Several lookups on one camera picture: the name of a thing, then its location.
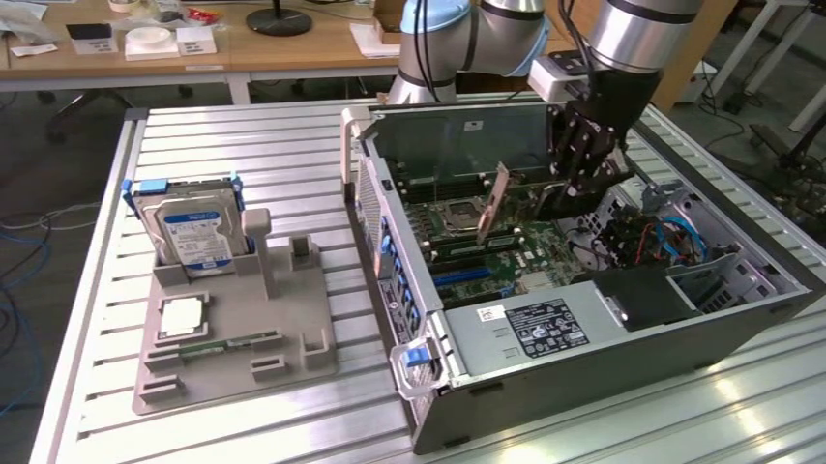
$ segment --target blue latch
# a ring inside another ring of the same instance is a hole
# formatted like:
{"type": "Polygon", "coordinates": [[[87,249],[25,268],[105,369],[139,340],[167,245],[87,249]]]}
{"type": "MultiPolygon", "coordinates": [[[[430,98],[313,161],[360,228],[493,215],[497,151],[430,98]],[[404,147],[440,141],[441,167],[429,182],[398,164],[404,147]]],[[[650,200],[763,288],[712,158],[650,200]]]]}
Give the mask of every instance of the blue latch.
{"type": "Polygon", "coordinates": [[[390,236],[386,235],[385,238],[382,239],[382,254],[388,254],[390,252],[390,236]]]}
{"type": "Polygon", "coordinates": [[[230,172],[230,184],[233,184],[233,191],[235,192],[235,203],[238,204],[238,210],[245,211],[247,207],[245,205],[245,197],[242,196],[242,190],[245,189],[245,181],[242,181],[238,172],[230,172]]]}
{"type": "Polygon", "coordinates": [[[426,346],[420,346],[418,348],[412,348],[405,352],[405,366],[416,367],[418,365],[424,365],[430,363],[430,352],[428,351],[426,346]]]}
{"type": "Polygon", "coordinates": [[[135,200],[133,199],[133,179],[125,179],[125,182],[121,184],[121,197],[130,205],[130,208],[138,214],[138,209],[135,207],[135,200]]]}
{"type": "Polygon", "coordinates": [[[141,181],[138,184],[138,194],[141,195],[158,195],[159,193],[167,193],[167,187],[170,181],[167,179],[150,179],[141,181]]]}

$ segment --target blue pci slot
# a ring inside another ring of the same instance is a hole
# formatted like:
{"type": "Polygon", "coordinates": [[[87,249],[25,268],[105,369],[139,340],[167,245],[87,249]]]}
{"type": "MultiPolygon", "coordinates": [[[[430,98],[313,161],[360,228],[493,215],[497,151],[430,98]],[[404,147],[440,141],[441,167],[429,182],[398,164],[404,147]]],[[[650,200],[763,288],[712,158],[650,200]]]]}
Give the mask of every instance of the blue pci slot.
{"type": "Polygon", "coordinates": [[[492,270],[489,268],[472,269],[449,275],[440,275],[434,277],[434,284],[438,287],[452,285],[453,283],[468,282],[469,280],[477,280],[478,278],[486,278],[492,276],[492,270]]]}

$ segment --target black lamp base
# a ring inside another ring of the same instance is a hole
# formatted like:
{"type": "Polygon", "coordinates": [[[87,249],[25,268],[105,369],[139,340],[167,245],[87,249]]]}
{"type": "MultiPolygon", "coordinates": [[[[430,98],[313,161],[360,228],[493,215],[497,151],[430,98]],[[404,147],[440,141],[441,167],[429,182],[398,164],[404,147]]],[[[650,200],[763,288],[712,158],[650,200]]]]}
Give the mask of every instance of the black lamp base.
{"type": "Polygon", "coordinates": [[[313,18],[297,10],[286,9],[277,16],[275,10],[267,8],[250,13],[247,26],[267,36],[289,37],[303,34],[313,28],[313,18]]]}

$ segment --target warning label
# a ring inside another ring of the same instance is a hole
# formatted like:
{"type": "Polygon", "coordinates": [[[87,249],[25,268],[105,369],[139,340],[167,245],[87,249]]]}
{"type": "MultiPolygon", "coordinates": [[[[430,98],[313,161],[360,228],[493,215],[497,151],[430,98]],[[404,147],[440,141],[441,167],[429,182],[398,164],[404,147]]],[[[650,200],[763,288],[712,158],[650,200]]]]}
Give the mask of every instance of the warning label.
{"type": "Polygon", "coordinates": [[[589,343],[589,337],[562,299],[509,309],[505,315],[532,358],[589,343]]]}

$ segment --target circuit board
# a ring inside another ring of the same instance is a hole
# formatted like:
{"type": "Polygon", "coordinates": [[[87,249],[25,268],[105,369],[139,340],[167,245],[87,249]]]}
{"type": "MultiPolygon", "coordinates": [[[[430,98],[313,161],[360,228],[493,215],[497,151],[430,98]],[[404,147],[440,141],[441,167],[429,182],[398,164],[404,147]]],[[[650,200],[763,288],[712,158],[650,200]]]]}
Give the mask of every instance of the circuit board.
{"type": "MultiPolygon", "coordinates": [[[[478,213],[482,213],[485,201],[480,197],[408,205],[413,231],[421,244],[456,240],[457,237],[476,237],[474,231],[468,227],[456,227],[458,222],[461,225],[468,225],[474,216],[468,205],[473,205],[473,209],[478,209],[478,213]],[[458,215],[449,212],[453,206],[469,217],[456,218],[458,215]]],[[[485,263],[482,269],[488,269],[490,275],[440,285],[440,278],[432,273],[437,277],[434,283],[446,308],[465,305],[462,303],[473,304],[474,298],[480,296],[490,295],[489,300],[493,300],[526,294],[533,290],[566,286],[586,271],[570,250],[566,234],[553,222],[524,222],[506,217],[501,224],[508,225],[494,230],[504,237],[492,241],[508,240],[506,238],[512,236],[508,231],[513,231],[518,244],[502,252],[480,253],[485,263]]],[[[430,261],[433,256],[426,251],[424,254],[430,261]]]]}

